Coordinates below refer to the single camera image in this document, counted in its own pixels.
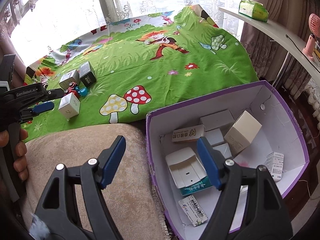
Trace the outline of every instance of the cartoon blanket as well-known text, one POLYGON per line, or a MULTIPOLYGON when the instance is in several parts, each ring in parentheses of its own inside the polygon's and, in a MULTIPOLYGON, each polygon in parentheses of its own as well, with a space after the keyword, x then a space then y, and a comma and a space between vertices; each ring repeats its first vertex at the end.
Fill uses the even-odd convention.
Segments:
POLYGON ((79 115, 65 119, 58 111, 60 99, 55 100, 54 110, 22 125, 28 140, 88 125, 133 122, 151 110, 258 80, 241 43, 189 7, 92 30, 33 63, 25 83, 58 88, 63 74, 86 61, 97 82, 80 98, 79 115))

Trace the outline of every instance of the human hand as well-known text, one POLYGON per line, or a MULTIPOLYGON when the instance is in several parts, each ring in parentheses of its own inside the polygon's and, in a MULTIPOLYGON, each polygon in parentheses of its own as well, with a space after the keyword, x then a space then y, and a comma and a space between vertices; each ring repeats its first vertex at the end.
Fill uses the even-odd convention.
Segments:
MULTIPOLYGON (((20 139, 25 140, 28 138, 28 132, 24 129, 20 130, 20 139)), ((9 142, 9 133, 7 131, 0 132, 0 147, 4 147, 9 142)), ((19 157, 13 163, 14 169, 18 172, 19 178, 24 181, 28 178, 27 170, 27 147, 23 141, 19 141, 15 147, 15 154, 19 157)))

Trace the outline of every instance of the metal screw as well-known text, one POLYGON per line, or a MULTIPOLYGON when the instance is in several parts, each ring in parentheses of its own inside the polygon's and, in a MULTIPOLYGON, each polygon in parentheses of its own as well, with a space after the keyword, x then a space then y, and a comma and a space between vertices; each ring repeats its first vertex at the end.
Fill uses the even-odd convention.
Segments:
POLYGON ((88 163, 89 163, 90 165, 95 165, 95 164, 97 163, 97 159, 92 158, 92 159, 88 160, 88 163))
POLYGON ((60 163, 60 164, 58 164, 58 165, 56 166, 56 169, 57 169, 58 171, 61 171, 63 168, 64 168, 64 165, 63 165, 62 163, 60 163))
POLYGON ((263 166, 263 165, 259 166, 259 171, 266 171, 266 170, 267 170, 266 166, 263 166))
POLYGON ((225 164, 228 166, 233 166, 235 164, 235 162, 233 160, 226 160, 225 164))

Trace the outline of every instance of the teal box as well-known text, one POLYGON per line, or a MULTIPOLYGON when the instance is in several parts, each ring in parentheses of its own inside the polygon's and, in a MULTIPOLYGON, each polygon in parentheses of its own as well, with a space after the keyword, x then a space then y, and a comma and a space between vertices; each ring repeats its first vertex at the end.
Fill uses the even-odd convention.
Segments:
POLYGON ((209 187, 212 187, 212 185, 211 185, 211 183, 209 181, 208 176, 206 176, 203 179, 201 179, 201 181, 199 181, 199 182, 197 182, 195 184, 192 184, 189 187, 181 188, 180 192, 181 192, 182 196, 186 196, 186 195, 191 195, 191 194, 193 194, 195 192, 204 190, 204 189, 209 188, 209 187))

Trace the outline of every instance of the blue gripper pad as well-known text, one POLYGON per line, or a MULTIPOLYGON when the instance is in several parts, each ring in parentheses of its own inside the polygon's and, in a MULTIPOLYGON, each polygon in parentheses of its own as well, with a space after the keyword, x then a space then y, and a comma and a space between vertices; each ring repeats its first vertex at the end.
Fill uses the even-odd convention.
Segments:
POLYGON ((223 163, 225 161, 222 153, 212 149, 212 146, 205 137, 198 139, 197 150, 210 183, 215 186, 216 189, 221 189, 221 178, 224 176, 223 163))
MULTIPOLYGON (((102 151, 100 155, 104 154, 104 151, 109 151, 106 153, 109 155, 108 160, 103 166, 102 172, 102 180, 100 182, 100 186, 102 189, 106 188, 107 185, 111 184, 113 177, 116 174, 118 166, 122 160, 123 154, 125 152, 126 142, 123 136, 118 136, 116 140, 113 142, 109 149, 105 149, 102 151)), ((103 162, 103 158, 98 157, 99 162, 103 162)))
POLYGON ((45 102, 33 107, 32 112, 36 114, 41 114, 43 112, 54 109, 54 103, 52 101, 45 102))

